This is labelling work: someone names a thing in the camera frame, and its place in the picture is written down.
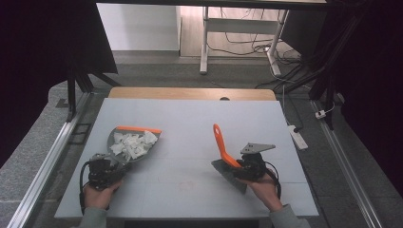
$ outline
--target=metal frame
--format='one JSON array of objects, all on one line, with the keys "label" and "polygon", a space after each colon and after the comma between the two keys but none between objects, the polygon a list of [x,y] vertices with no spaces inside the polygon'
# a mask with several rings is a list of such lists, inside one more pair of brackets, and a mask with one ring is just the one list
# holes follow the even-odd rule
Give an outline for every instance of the metal frame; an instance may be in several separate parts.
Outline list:
[{"label": "metal frame", "polygon": [[244,20],[244,19],[227,19],[227,18],[209,18],[208,7],[202,8],[203,13],[203,37],[201,45],[201,69],[200,74],[207,74],[208,48],[207,37],[208,32],[234,32],[234,33],[257,33],[257,34],[273,34],[273,43],[266,51],[272,71],[275,76],[280,76],[281,72],[274,53],[276,51],[279,36],[284,26],[285,18],[288,14],[286,10],[279,21],[260,21],[260,20]]},{"label": "metal frame", "polygon": [[[311,101],[312,109],[317,112],[319,108],[314,101]],[[361,209],[362,215],[367,221],[368,227],[371,228],[381,228],[383,227],[377,212],[374,209],[374,206],[371,203],[371,200],[368,198],[368,195],[364,188],[361,185],[358,177],[355,174],[353,167],[350,164],[346,153],[344,152],[341,143],[338,141],[338,138],[333,130],[326,124],[324,121],[320,121],[320,126],[322,127],[323,132],[329,142],[329,145],[332,147],[332,150],[337,159],[338,165],[341,168],[341,171],[344,174],[344,177],[347,183],[350,186],[350,189],[353,192],[353,195],[357,201],[359,208]]]},{"label": "metal frame", "polygon": [[53,143],[53,146],[50,148],[44,162],[39,168],[38,173],[33,179],[27,193],[24,195],[20,205],[15,211],[9,225],[7,226],[8,228],[24,227],[25,223],[29,219],[33,207],[35,206],[36,201],[39,199],[42,190],[48,181],[48,177],[50,176],[56,162],[58,162],[68,142],[68,137],[84,113],[83,109],[88,98],[89,94],[84,93],[77,105],[76,115],[71,119],[70,122],[65,122],[63,125],[59,135]]}]

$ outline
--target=power strip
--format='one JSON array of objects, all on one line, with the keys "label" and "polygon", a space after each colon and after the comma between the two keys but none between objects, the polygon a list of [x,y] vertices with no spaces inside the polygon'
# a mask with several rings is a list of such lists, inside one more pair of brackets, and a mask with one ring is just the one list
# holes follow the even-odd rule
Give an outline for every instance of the power strip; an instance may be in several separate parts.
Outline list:
[{"label": "power strip", "polygon": [[299,132],[295,132],[294,129],[296,129],[294,125],[288,126],[288,130],[290,131],[291,137],[293,137],[293,141],[296,144],[297,148],[299,150],[308,148],[308,145],[303,140],[301,134],[299,134]]}]

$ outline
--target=gray sleeve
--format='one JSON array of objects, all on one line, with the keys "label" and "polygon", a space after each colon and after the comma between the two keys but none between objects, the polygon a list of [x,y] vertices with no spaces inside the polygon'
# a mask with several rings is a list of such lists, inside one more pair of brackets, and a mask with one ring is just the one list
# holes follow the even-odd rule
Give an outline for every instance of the gray sleeve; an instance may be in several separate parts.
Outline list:
[{"label": "gray sleeve", "polygon": [[80,225],[76,228],[106,228],[106,210],[87,207]]},{"label": "gray sleeve", "polygon": [[280,211],[270,213],[270,220],[276,228],[310,228],[308,221],[297,218],[289,204],[284,205]]}]

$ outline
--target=hand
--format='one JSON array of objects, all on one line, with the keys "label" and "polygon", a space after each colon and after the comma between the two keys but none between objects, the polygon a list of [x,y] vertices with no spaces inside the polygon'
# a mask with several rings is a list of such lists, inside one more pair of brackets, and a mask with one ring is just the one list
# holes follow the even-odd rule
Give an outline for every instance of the hand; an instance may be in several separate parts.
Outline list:
[{"label": "hand", "polygon": [[264,174],[264,176],[258,181],[241,179],[238,179],[238,181],[246,183],[250,188],[252,188],[255,195],[271,212],[282,209],[282,203],[277,196],[275,181],[268,174]]},{"label": "hand", "polygon": [[98,191],[89,184],[84,188],[84,194],[85,194],[85,204],[86,207],[96,207],[100,209],[106,209],[107,206],[110,203],[110,200],[112,199],[112,194],[113,192],[119,188],[122,184],[122,180],[119,180],[118,182],[114,183],[112,186],[102,190]]}]

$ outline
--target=aluminum rail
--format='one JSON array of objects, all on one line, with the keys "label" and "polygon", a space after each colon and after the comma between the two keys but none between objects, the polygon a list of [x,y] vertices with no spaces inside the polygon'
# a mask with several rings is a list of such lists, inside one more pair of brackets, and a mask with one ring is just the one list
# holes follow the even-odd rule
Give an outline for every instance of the aluminum rail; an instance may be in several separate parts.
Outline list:
[{"label": "aluminum rail", "polygon": [[33,179],[27,193],[24,195],[20,205],[15,211],[8,225],[8,228],[24,227],[25,223],[29,219],[33,207],[35,206],[36,201],[38,200],[42,190],[45,187],[45,184],[48,181],[48,177],[50,176],[56,162],[59,160],[60,155],[62,154],[68,142],[68,138],[71,132],[83,115],[83,109],[85,104],[87,103],[88,98],[89,93],[84,93],[77,105],[77,113],[75,117],[71,120],[70,123],[65,123],[62,126],[59,135],[57,136],[47,156],[45,157],[44,162],[39,168],[39,171]]},{"label": "aluminum rail", "polygon": [[[312,109],[315,112],[318,112],[319,109],[314,101],[311,101]],[[320,125],[322,127],[323,132],[326,135],[326,138],[332,147],[332,150],[336,156],[337,162],[340,165],[341,171],[348,182],[350,189],[353,192],[353,195],[357,201],[359,208],[361,209],[362,215],[367,221],[368,227],[371,228],[382,228],[382,223],[372,205],[367,193],[362,187],[358,177],[355,174],[353,167],[351,166],[349,159],[346,156],[346,153],[343,150],[336,134],[332,131],[329,126],[324,122],[320,121]]]}]

